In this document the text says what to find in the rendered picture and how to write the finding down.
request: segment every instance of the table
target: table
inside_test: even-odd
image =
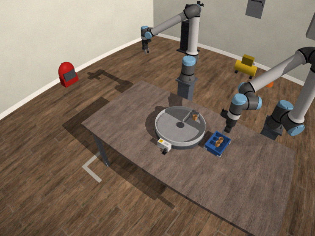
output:
[[[221,158],[201,146],[157,146],[155,118],[170,106],[200,112],[214,133],[225,127],[219,114],[140,81],[82,124],[94,135],[103,161],[110,163],[102,140],[133,164],[200,207],[256,236],[279,234],[292,181],[295,152],[240,124]]]

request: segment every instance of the blue crate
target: blue crate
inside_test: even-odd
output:
[[[218,141],[219,137],[223,137],[223,142],[221,143],[221,145],[219,147],[214,146],[216,141]],[[206,144],[204,145],[204,149],[206,149],[207,151],[211,152],[212,154],[221,157],[223,151],[225,150],[225,148],[230,144],[231,139],[228,138],[225,135],[222,135],[221,133],[219,133],[218,131],[216,131],[211,138],[206,142]]]

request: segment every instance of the circular tray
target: circular tray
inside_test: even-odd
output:
[[[168,107],[161,111],[155,119],[156,135],[172,144],[174,149],[192,148],[203,139],[206,122],[201,114],[196,121],[190,115],[183,119],[193,109],[189,107]]]

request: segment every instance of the black center circle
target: black center circle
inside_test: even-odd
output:
[[[183,123],[183,122],[177,122],[177,123],[176,123],[176,126],[177,126],[178,128],[182,128],[182,127],[184,127],[184,123]]]

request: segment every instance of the wall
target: wall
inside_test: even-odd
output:
[[[314,47],[305,34],[312,20],[315,1],[266,0],[261,19],[246,16],[247,0],[201,1],[199,43],[238,56],[248,54],[255,62],[274,67],[292,56],[297,49]],[[174,0],[165,4],[154,0],[154,26],[183,11],[186,4],[197,1]],[[180,38],[177,24],[163,34]],[[300,65],[288,75],[305,81],[311,65]]]
[[[0,113],[76,68],[140,38],[153,25],[153,0],[2,1]]]

